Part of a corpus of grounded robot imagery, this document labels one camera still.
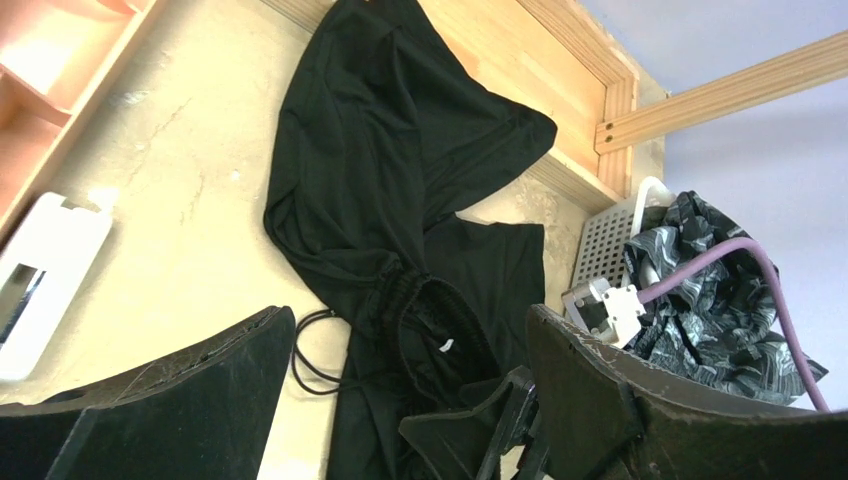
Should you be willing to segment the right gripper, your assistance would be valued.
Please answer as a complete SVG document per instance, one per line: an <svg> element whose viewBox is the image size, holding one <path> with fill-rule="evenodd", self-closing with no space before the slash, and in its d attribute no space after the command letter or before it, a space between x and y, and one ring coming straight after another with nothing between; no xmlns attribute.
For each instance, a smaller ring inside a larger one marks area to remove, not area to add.
<svg viewBox="0 0 848 480"><path fill-rule="evenodd" d="M566 318L598 340L625 348L642 330L646 314L637 290L613 287L603 277L579 282L562 294ZM542 479L549 444L541 433L541 413L531 371L520 366L499 385L478 382L464 388L468 409L406 417L401 436L437 479L498 479L501 457L524 448L515 479Z"/></svg>

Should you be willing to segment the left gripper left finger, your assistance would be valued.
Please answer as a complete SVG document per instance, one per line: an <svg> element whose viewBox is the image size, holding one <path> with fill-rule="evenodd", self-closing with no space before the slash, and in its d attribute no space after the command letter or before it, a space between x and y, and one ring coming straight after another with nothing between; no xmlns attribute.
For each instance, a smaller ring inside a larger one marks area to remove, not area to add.
<svg viewBox="0 0 848 480"><path fill-rule="evenodd" d="M267 307L194 345L1 408L5 479L253 479L294 343Z"/></svg>

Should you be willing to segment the grey camouflage shorts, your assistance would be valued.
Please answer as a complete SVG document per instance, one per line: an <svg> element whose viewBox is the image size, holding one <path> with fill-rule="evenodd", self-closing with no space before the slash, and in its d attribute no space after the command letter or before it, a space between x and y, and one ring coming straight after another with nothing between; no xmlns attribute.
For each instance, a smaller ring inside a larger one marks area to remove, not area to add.
<svg viewBox="0 0 848 480"><path fill-rule="evenodd" d="M694 191L649 210L624 245L631 282L646 288L643 267L665 279L715 245L746 236ZM627 346L634 355L716 390L789 405L806 388L785 338L773 331L775 301L756 260L733 252L659 296Z"/></svg>

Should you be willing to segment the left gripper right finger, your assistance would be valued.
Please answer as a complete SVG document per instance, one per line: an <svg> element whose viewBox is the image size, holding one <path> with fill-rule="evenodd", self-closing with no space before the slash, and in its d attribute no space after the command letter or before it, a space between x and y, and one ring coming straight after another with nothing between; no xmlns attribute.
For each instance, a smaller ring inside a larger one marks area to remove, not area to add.
<svg viewBox="0 0 848 480"><path fill-rule="evenodd" d="M847 416L726 394L543 305L526 336L556 479L843 479Z"/></svg>

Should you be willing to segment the black garment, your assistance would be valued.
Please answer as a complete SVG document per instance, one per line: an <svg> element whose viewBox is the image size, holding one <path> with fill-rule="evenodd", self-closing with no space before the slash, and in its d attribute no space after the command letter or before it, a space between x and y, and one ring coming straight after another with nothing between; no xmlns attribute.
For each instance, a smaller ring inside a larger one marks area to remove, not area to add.
<svg viewBox="0 0 848 480"><path fill-rule="evenodd" d="M279 114L263 223L351 328L328 478L431 478L402 419L462 408L464 387L527 364L544 228L459 212L556 133L472 79L416 1L339 1L323 17Z"/></svg>

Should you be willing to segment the white stapler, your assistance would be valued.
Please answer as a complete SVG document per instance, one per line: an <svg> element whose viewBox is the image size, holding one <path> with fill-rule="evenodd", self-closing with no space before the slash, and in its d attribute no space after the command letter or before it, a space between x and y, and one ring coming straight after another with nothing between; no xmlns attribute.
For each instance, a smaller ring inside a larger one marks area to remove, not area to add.
<svg viewBox="0 0 848 480"><path fill-rule="evenodd" d="M106 240L110 214L56 193L32 206L1 254L1 380L26 379Z"/></svg>

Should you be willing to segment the peach plastic file organizer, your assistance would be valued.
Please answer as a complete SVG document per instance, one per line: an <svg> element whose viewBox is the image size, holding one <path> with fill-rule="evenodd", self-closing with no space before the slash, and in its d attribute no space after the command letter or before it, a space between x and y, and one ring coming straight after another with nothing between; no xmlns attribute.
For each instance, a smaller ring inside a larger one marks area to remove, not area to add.
<svg viewBox="0 0 848 480"><path fill-rule="evenodd" d="M162 1L1 4L1 232L43 193Z"/></svg>

